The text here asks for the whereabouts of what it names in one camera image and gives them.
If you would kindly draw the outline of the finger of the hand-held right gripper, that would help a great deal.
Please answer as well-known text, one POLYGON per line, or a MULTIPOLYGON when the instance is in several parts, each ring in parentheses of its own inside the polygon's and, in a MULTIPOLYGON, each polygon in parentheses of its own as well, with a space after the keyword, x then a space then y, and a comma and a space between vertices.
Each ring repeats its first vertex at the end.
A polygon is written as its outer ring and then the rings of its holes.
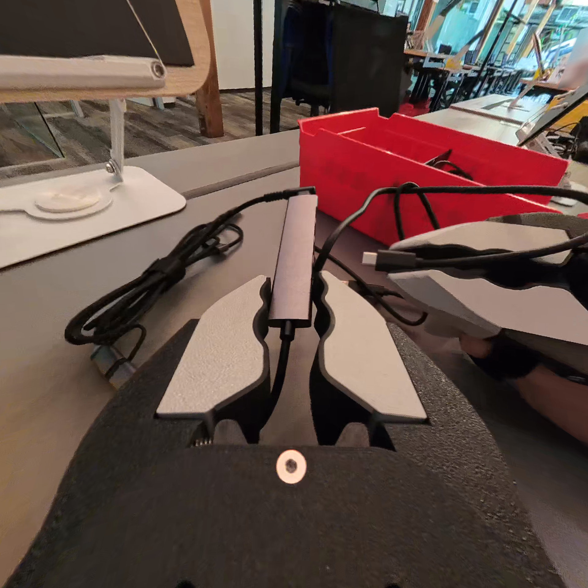
POLYGON ((573 220, 486 220, 457 224, 392 245, 390 254, 414 254, 423 268, 471 268, 455 260, 544 250, 575 237, 573 220))
POLYGON ((506 330, 587 345, 587 309, 562 288, 503 288, 439 270, 387 277, 405 300, 427 314, 423 327, 434 336, 489 339, 506 330))

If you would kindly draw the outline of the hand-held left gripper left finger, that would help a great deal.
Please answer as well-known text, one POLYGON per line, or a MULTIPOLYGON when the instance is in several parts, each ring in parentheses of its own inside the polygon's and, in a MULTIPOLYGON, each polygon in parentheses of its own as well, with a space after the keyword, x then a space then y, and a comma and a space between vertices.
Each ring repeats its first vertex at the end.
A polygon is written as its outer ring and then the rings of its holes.
POLYGON ((156 410, 158 417, 222 419, 239 403, 270 395, 268 307, 271 282, 259 275, 232 290, 201 316, 156 410))

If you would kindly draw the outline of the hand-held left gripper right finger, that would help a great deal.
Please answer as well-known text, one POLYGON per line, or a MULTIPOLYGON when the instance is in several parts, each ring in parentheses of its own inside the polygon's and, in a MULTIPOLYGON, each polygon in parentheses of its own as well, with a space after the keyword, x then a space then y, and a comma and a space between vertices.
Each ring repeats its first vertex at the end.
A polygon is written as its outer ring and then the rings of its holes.
POLYGON ((330 272, 319 272, 317 279, 322 376, 378 422, 425 422, 428 416, 384 317, 330 272))

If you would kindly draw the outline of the grey usb hub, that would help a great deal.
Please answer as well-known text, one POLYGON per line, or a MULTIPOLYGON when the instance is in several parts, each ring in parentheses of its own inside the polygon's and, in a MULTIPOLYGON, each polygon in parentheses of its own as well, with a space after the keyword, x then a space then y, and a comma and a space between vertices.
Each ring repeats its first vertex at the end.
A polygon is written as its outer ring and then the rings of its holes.
POLYGON ((276 262, 269 308, 270 327, 311 325, 316 194, 289 199, 276 262))

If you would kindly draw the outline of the red plastic bin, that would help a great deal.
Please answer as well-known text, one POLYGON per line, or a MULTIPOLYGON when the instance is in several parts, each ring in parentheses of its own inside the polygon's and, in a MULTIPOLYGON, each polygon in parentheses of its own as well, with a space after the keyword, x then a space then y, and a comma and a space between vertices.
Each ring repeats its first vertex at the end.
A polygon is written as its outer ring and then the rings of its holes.
MULTIPOLYGON (((561 158, 511 146, 420 118, 379 115, 377 108, 301 119, 300 184, 313 186, 318 210, 342 221, 381 187, 406 182, 420 187, 557 187, 569 166, 561 158), (435 168, 434 158, 452 166, 435 168)), ((550 197, 541 195, 426 194, 441 228, 527 212, 550 212, 550 197)), ((433 230, 418 195, 403 195, 401 222, 406 237, 433 230)), ((352 226, 392 245, 399 240, 393 194, 378 196, 352 226)))

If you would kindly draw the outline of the person's right forearm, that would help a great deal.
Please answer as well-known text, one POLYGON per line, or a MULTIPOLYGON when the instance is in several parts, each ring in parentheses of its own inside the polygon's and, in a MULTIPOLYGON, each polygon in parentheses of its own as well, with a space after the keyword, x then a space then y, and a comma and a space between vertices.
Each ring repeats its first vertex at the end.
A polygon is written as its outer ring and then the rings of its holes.
POLYGON ((587 386, 543 366, 528 376, 528 402, 572 437, 587 445, 587 386))

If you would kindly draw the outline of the person's right hand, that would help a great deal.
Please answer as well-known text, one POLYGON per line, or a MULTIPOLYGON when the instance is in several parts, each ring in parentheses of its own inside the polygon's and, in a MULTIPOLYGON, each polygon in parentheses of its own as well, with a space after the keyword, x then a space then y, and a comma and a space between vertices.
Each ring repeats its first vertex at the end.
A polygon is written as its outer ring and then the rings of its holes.
POLYGON ((540 363, 534 351, 514 343, 493 342, 463 334, 461 349, 487 375, 508 384, 538 412, 552 407, 566 381, 540 363))

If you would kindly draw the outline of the tilted black board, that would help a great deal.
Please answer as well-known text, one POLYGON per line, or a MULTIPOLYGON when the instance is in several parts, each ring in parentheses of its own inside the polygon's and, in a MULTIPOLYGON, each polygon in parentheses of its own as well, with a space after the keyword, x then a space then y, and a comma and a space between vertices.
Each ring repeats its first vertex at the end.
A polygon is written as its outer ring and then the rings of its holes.
POLYGON ((587 84, 560 95, 555 106, 543 107, 516 131, 517 146, 522 148, 528 145, 566 115, 571 114, 586 100, 587 84))

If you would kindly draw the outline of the black rectangular panel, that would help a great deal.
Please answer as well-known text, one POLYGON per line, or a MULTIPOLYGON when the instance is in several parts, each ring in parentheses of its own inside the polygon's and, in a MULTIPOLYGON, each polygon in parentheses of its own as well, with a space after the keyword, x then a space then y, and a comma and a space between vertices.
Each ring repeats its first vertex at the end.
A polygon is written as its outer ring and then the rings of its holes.
POLYGON ((329 112, 375 107, 386 118, 401 104, 408 16, 334 7, 329 112))

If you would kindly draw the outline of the blue office chair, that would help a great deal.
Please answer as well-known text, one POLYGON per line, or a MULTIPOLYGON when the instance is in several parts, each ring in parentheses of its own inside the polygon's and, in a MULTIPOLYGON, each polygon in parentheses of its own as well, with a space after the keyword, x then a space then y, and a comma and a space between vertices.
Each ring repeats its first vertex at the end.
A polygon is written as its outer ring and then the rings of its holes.
POLYGON ((276 1, 272 92, 307 104, 311 115, 330 109, 334 4, 276 1))

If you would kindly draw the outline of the black boom pole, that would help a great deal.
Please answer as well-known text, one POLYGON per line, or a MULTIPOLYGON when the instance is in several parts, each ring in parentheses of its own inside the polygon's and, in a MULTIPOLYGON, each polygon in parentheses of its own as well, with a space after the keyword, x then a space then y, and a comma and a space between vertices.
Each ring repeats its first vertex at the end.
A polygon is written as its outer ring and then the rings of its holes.
POLYGON ((253 2, 254 35, 254 131, 263 135, 263 8, 262 1, 253 2))

